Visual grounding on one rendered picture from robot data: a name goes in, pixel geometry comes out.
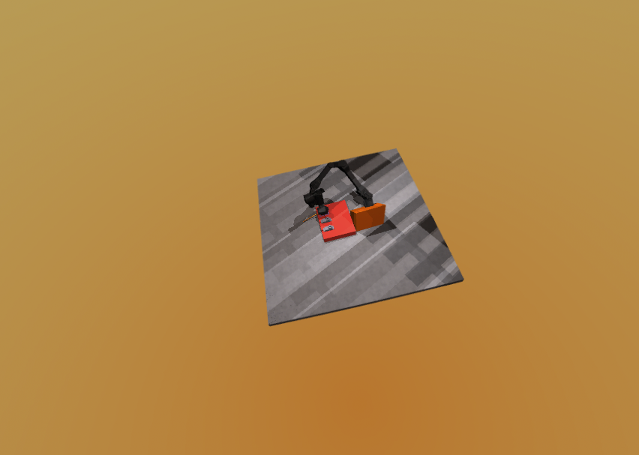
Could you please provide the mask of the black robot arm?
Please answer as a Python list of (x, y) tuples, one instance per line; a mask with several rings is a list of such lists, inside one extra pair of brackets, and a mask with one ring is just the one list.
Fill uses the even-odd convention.
[(323, 197), (322, 193), (325, 192), (323, 188), (318, 189), (318, 187), (320, 186), (321, 181), (324, 179), (324, 177), (327, 175), (330, 169), (337, 168), (337, 167), (341, 171), (343, 171), (346, 174), (346, 176), (351, 180), (351, 182), (354, 184), (354, 186), (357, 189), (356, 191), (357, 194), (364, 199), (363, 201), (364, 206), (365, 207), (373, 206), (374, 205), (374, 202), (372, 199), (373, 194), (370, 193), (366, 187), (360, 184), (358, 179), (351, 172), (349, 165), (345, 160), (339, 160), (337, 162), (328, 163), (327, 166), (324, 168), (324, 170), (321, 171), (319, 176), (310, 183), (310, 192), (303, 195), (306, 204), (308, 204), (310, 208), (313, 208), (315, 205), (318, 205), (316, 203), (316, 200), (321, 200)]

